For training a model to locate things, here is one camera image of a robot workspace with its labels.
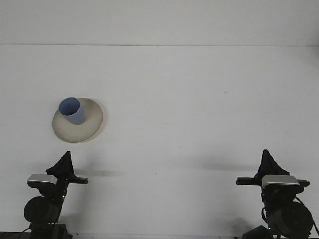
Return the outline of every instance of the blue cup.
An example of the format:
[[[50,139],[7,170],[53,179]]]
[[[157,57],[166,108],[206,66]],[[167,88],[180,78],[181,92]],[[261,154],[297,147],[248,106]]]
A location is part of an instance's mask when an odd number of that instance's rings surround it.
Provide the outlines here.
[[[68,97],[62,100],[59,111],[72,124],[80,125],[85,121],[83,106],[77,98]]]

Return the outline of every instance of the black cable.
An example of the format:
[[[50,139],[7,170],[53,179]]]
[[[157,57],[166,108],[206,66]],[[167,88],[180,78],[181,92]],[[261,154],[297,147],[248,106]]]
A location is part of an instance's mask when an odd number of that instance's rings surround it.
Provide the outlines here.
[[[23,234],[26,230],[29,230],[29,229],[31,229],[31,228],[24,229],[22,232],[20,232],[20,235],[18,236],[17,239],[20,239],[20,237],[22,236],[22,234]]]
[[[267,218],[265,217],[264,210],[265,210],[265,208],[263,207],[261,210],[261,217],[264,219],[265,223],[267,223]]]
[[[301,203],[301,205],[305,206],[304,203],[297,196],[295,196],[295,198]],[[313,224],[314,224],[315,230],[316,230],[318,237],[319,237],[319,231],[318,231],[317,225],[315,224],[314,219],[313,219]]]

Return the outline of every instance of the white plate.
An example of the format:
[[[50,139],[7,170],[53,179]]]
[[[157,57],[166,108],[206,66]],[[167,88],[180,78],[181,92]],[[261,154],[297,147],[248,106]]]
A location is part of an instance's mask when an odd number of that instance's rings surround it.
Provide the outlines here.
[[[91,99],[78,98],[82,103],[85,113],[85,121],[81,125],[70,123],[57,110],[54,114],[53,131],[61,140],[69,143],[80,143],[91,139],[100,129],[103,122],[101,107]]]

